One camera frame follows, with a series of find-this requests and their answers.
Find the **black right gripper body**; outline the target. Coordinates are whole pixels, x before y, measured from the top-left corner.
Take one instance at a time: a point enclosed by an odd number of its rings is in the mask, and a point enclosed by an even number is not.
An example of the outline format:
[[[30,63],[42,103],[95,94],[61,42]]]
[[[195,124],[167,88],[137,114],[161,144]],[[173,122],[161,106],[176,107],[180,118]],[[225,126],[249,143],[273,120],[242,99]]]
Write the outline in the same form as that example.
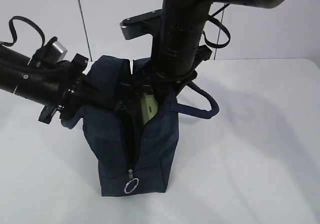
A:
[[[182,75],[166,73],[155,66],[149,59],[134,60],[132,80],[134,86],[141,92],[147,94],[157,94],[165,92],[165,88],[172,87],[175,93],[181,90],[197,77],[196,68],[201,62],[207,61],[212,55],[212,50],[207,46],[200,46],[196,52],[191,68]]]

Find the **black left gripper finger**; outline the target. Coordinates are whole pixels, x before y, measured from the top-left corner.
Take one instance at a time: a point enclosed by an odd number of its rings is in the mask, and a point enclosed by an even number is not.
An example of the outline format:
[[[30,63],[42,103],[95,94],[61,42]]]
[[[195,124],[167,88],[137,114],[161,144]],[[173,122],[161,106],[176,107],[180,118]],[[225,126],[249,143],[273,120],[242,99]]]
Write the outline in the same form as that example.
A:
[[[108,111],[124,110],[124,102],[117,93],[119,84],[113,87],[107,85],[107,90],[111,90],[111,93],[99,89],[90,81],[78,81],[74,91],[74,103],[78,107],[90,106]]]

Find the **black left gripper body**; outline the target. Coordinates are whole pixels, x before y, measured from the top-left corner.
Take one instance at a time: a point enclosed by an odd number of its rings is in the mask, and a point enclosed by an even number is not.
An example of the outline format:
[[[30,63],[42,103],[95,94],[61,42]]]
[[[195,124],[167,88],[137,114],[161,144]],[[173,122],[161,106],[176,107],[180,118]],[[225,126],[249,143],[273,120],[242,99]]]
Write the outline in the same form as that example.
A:
[[[49,124],[53,116],[59,112],[60,120],[72,119],[81,107],[79,92],[84,80],[83,71],[88,65],[88,58],[76,54],[71,61],[62,60],[56,63],[56,73],[48,75],[53,80],[53,87],[45,93],[53,99],[44,104],[39,122]]]

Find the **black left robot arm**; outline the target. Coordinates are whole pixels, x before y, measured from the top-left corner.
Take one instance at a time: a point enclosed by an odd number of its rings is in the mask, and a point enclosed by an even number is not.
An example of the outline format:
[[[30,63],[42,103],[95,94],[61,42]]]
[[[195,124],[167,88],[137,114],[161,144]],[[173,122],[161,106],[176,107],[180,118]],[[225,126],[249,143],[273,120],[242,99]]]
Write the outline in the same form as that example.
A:
[[[88,59],[46,63],[5,46],[0,48],[0,88],[44,106],[38,120],[50,124],[56,112],[71,120],[82,106],[117,112],[121,102],[107,96],[93,78],[84,74]]]

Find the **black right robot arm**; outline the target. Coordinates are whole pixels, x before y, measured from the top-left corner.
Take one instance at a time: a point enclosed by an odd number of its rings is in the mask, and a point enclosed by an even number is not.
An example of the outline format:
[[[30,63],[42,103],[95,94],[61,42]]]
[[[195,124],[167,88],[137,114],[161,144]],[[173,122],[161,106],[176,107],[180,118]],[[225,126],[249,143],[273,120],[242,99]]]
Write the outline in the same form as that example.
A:
[[[207,60],[212,49],[222,49],[225,44],[206,41],[206,22],[219,27],[226,35],[227,28],[210,14],[213,3],[243,5],[272,9],[284,0],[163,0],[162,8],[154,13],[134,17],[131,24],[139,28],[138,34],[153,37],[149,62],[134,74],[138,85],[173,85],[182,89],[196,77],[196,67]]]

